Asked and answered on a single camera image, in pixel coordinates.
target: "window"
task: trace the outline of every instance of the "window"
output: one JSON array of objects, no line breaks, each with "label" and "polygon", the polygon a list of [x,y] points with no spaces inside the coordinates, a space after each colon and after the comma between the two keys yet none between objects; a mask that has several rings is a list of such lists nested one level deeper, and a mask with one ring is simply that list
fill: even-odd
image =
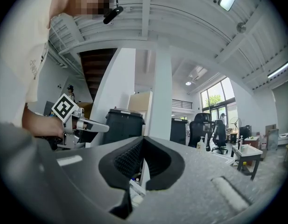
[{"label": "window", "polygon": [[218,82],[211,88],[201,93],[202,111],[207,110],[210,106],[211,109],[215,107],[222,107],[229,103],[235,102],[235,96],[232,84],[229,78],[225,78]]},{"label": "window", "polygon": [[226,99],[231,99],[231,98],[235,97],[230,79],[226,78],[226,79],[222,80],[221,83],[222,83],[222,86],[224,89]]},{"label": "window", "polygon": [[206,108],[209,106],[208,104],[208,95],[207,95],[207,91],[204,91],[201,93],[201,98],[202,98],[202,107]]},{"label": "window", "polygon": [[219,82],[215,86],[208,89],[209,103],[215,105],[219,102],[225,101],[225,96],[222,84]]},{"label": "window", "polygon": [[225,124],[228,127],[231,118],[237,116],[237,107],[232,84],[225,78],[201,93],[202,112],[210,113],[211,120],[220,119],[225,114]]}]

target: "cardboard box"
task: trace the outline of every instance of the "cardboard box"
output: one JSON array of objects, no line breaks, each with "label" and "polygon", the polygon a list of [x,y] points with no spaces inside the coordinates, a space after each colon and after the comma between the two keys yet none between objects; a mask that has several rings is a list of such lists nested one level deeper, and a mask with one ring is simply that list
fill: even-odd
[{"label": "cardboard box", "polygon": [[84,108],[84,117],[86,119],[90,119],[93,103],[82,102],[82,103],[78,103],[77,105],[78,107]]}]

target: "ceiling beam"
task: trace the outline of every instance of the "ceiling beam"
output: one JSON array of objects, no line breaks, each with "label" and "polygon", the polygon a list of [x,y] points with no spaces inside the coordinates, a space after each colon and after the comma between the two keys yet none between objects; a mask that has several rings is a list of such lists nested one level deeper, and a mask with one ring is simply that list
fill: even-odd
[{"label": "ceiling beam", "polygon": [[177,72],[183,67],[185,62],[186,62],[186,59],[182,59],[182,61],[178,65],[178,67],[173,71],[173,77],[175,77],[175,74],[177,74]]},{"label": "ceiling beam", "polygon": [[66,27],[70,31],[74,40],[76,40],[77,42],[84,42],[84,37],[80,33],[80,31],[77,27],[77,24],[73,20],[73,17],[69,16],[67,14],[64,14],[64,13],[61,16],[62,16],[63,22],[65,23]]},{"label": "ceiling beam", "polygon": [[82,65],[82,61],[77,53],[75,53],[74,51],[71,51],[70,54],[72,55],[74,60],[77,61],[78,64]]},{"label": "ceiling beam", "polygon": [[[262,68],[265,69],[265,73],[266,75],[268,75],[270,73],[269,70],[274,71],[278,67],[285,64],[286,61],[288,61],[288,46],[283,51],[281,51],[278,55],[276,55],[273,59],[271,59],[269,62],[264,64]],[[263,69],[258,69],[252,74],[250,74],[249,76],[246,76],[243,79],[243,82],[247,84],[262,74],[263,74]]]},{"label": "ceiling beam", "polygon": [[207,89],[208,86],[212,85],[217,80],[220,80],[223,77],[225,77],[225,76],[220,74],[220,73],[216,73],[215,75],[212,75],[209,79],[207,79],[207,81],[205,81],[204,83],[202,83],[199,86],[195,87],[191,92],[188,92],[188,94],[197,93],[199,91]]},{"label": "ceiling beam", "polygon": [[257,25],[260,23],[261,18],[267,10],[266,0],[262,0],[258,5],[250,19],[246,22],[245,33],[238,33],[234,39],[226,46],[226,48],[216,57],[219,64],[225,62],[232,54],[244,43],[246,37],[254,32]]},{"label": "ceiling beam", "polygon": [[[220,72],[221,74],[229,77],[231,80],[236,82],[248,93],[253,94],[253,91],[243,82],[239,74],[231,72],[223,65],[218,64],[214,59],[208,56],[204,56],[203,54],[195,51],[192,48],[192,43],[190,41],[185,42],[183,40],[170,39],[170,45],[170,52],[172,56],[176,54],[177,56],[184,57],[185,59],[189,59],[199,64],[203,64],[203,67],[205,67],[206,69],[213,69],[216,72]],[[128,33],[126,35],[120,34],[120,38],[118,37],[116,39],[108,38],[106,40],[106,38],[102,38],[76,44],[68,49],[61,51],[60,54],[66,54],[72,50],[76,53],[79,53],[95,49],[122,47],[154,50],[156,49],[156,40],[153,40],[153,38],[151,37],[149,41],[147,41],[144,39],[144,37],[128,37]]]},{"label": "ceiling beam", "polygon": [[285,82],[288,81],[288,71],[286,71],[286,73],[283,73],[281,76],[273,79],[272,81],[270,81],[268,84],[266,85],[262,85],[260,87],[258,87],[258,89],[255,89],[255,94],[263,89],[275,89],[277,87],[279,87],[280,85],[284,84]]},{"label": "ceiling beam", "polygon": [[143,37],[148,37],[150,3],[151,3],[151,0],[143,0],[143,13],[142,13],[142,36]]}]

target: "tree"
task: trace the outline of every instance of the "tree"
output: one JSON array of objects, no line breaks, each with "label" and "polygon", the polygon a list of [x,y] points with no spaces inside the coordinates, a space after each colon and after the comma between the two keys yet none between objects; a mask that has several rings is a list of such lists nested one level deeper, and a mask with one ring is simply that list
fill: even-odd
[{"label": "tree", "polygon": [[[209,101],[210,101],[210,106],[211,106],[211,105],[214,105],[218,102],[222,102],[223,100],[222,100],[220,95],[211,95],[211,96],[209,96]],[[209,106],[208,105],[208,99],[206,99],[205,100],[205,107],[208,107],[208,106]]]}]

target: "glass door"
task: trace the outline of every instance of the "glass door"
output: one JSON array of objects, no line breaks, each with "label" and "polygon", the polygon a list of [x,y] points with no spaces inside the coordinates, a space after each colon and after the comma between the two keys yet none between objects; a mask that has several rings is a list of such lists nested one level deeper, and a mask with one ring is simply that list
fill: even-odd
[{"label": "glass door", "polygon": [[224,120],[225,120],[225,124],[226,124],[226,126],[227,126],[227,114],[226,114],[226,107],[224,106],[224,107],[221,107],[221,108],[218,108],[218,119],[220,119],[220,116],[221,116],[221,114],[225,114],[225,118],[224,118]]},{"label": "glass door", "polygon": [[211,120],[215,121],[217,119],[218,119],[218,110],[217,109],[211,110]]},{"label": "glass door", "polygon": [[225,114],[225,124],[226,126],[228,125],[228,114],[226,111],[226,106],[221,106],[219,108],[215,108],[211,110],[211,120],[215,121],[220,119],[221,114],[224,113]]}]

